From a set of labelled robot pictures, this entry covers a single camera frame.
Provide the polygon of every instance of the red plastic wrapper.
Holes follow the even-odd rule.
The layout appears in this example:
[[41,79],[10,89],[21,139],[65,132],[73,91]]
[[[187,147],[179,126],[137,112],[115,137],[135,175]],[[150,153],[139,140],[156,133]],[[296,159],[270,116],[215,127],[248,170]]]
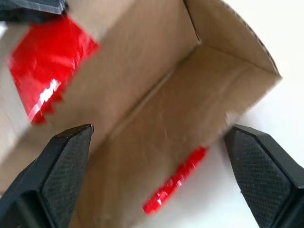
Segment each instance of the red plastic wrapper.
[[199,147],[195,149],[187,160],[180,165],[175,174],[160,187],[144,204],[143,211],[152,214],[158,211],[170,196],[183,184],[183,182],[193,173],[200,162],[205,158],[207,149]]
[[53,112],[52,102],[61,93],[80,64],[98,45],[68,16],[34,25],[8,59],[9,70],[29,120],[45,122]]

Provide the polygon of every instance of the cardboard flap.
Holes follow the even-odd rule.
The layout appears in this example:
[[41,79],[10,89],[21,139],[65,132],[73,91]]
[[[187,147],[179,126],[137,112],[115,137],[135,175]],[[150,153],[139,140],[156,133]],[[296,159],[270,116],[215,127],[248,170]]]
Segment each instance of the cardboard flap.
[[250,26],[221,0],[185,0],[203,44],[277,73],[264,44]]
[[[84,25],[87,19],[96,16],[86,11],[94,14],[92,5],[106,2],[92,0],[88,6],[78,6],[82,3],[75,1],[70,13],[72,16],[77,14],[79,20],[84,15]],[[104,9],[115,10],[113,4],[123,7],[123,3],[111,1],[108,6],[103,5],[101,12]],[[81,66],[64,94],[64,101],[54,103],[55,114],[47,116],[47,124],[29,126],[22,136],[21,133],[15,135],[19,142],[11,143],[15,148],[0,164],[0,190],[5,190],[17,174],[41,153],[52,136],[65,129],[94,124],[95,133],[91,141],[91,150],[94,151],[163,75],[196,47],[198,39],[183,1],[137,0],[132,7],[129,6],[124,13],[111,15],[115,16],[114,24],[106,25],[107,32],[100,41],[100,51]],[[104,19],[103,15],[95,19],[100,23],[87,21],[95,29],[103,29],[106,19],[110,20],[108,17]],[[11,80],[7,67],[5,69],[6,77]],[[18,94],[16,96],[23,109]],[[19,120],[7,123],[11,127],[10,122],[19,123]]]

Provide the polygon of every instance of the red candy wrapper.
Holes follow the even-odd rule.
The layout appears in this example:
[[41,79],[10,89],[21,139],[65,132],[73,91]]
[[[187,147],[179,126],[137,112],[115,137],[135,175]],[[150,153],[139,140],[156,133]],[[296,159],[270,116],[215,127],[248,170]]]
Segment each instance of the red candy wrapper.
[[195,149],[187,160],[177,168],[175,174],[148,199],[142,208],[143,211],[147,214],[158,211],[169,197],[193,173],[196,167],[205,158],[206,153],[206,148],[199,147]]
[[14,50],[8,65],[29,120],[45,121],[52,102],[61,93],[80,64],[98,45],[68,16],[34,25]]

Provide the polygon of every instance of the cardboard box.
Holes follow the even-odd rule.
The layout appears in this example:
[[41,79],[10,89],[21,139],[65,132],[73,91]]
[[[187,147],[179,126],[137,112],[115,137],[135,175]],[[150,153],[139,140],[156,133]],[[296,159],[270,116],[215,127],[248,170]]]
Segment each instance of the cardboard box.
[[[2,66],[0,97],[11,99],[0,111],[0,127],[9,132],[2,142],[0,188],[54,134],[93,123],[72,227],[140,227],[143,203],[178,164],[219,138],[281,77],[251,28],[219,0],[74,0],[70,7],[69,16],[101,50],[83,63],[64,102],[39,127],[28,125]],[[1,55],[23,35],[10,28]]]

